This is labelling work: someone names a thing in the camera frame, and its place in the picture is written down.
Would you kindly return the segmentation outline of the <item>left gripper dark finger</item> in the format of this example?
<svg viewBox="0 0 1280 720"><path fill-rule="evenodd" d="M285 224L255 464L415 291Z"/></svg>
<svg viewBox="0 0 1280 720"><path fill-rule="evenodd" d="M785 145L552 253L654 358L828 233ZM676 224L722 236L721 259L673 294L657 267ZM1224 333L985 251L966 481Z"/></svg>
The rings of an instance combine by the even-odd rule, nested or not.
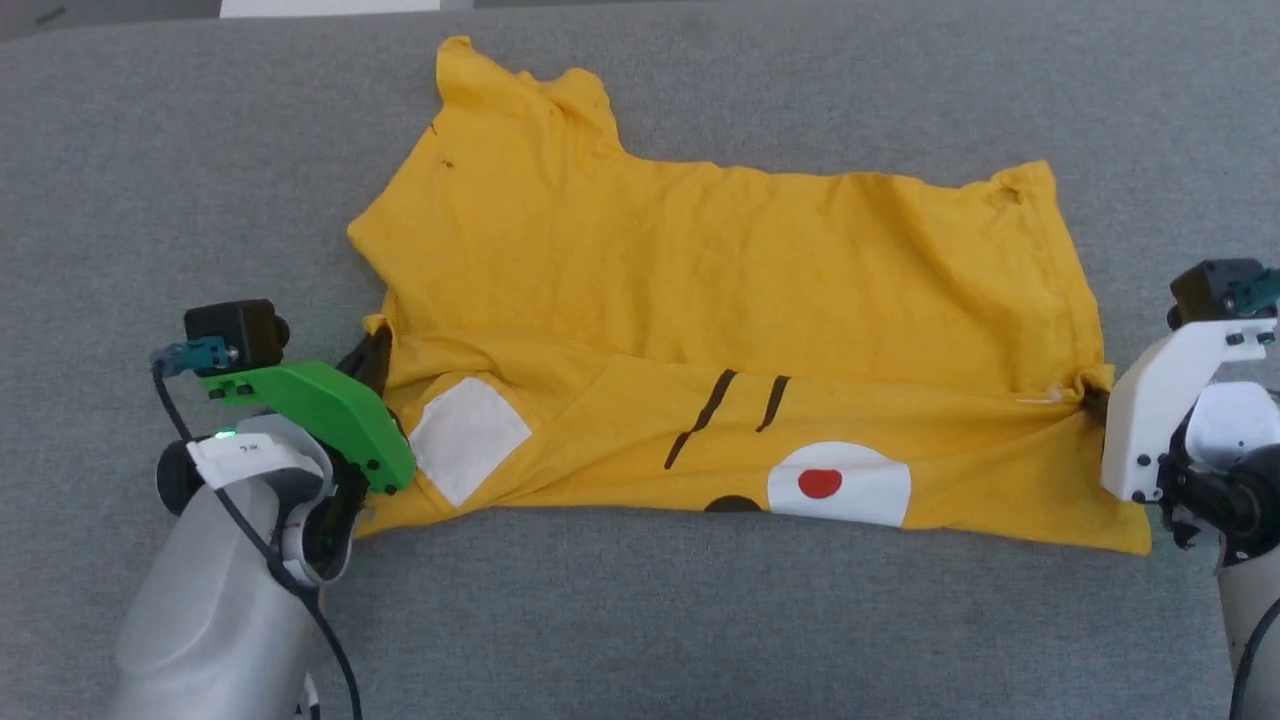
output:
<svg viewBox="0 0 1280 720"><path fill-rule="evenodd" d="M390 365L393 334L390 328L378 328L364 338L338 363L338 372L369 387L381 397Z"/></svg>

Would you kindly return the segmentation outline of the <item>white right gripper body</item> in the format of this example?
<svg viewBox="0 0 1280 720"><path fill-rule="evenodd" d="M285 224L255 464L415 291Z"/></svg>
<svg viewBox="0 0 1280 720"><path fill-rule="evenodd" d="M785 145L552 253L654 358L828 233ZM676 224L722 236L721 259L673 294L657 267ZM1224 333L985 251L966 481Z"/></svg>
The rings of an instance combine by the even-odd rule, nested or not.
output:
<svg viewBox="0 0 1280 720"><path fill-rule="evenodd" d="M1121 501L1156 498L1157 459L1201 391L1225 363L1266 357L1258 334L1274 318L1192 322L1149 346L1120 377L1107 402L1101 483Z"/></svg>

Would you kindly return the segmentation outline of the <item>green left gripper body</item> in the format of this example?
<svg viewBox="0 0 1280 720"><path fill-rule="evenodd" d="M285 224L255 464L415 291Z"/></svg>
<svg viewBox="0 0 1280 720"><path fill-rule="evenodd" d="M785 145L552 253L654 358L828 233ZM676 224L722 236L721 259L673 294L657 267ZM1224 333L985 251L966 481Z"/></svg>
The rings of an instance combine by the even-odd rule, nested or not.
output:
<svg viewBox="0 0 1280 720"><path fill-rule="evenodd" d="M408 489L416 459L381 396L324 363L293 363L198 379L234 407L265 407L361 468L370 491Z"/></svg>

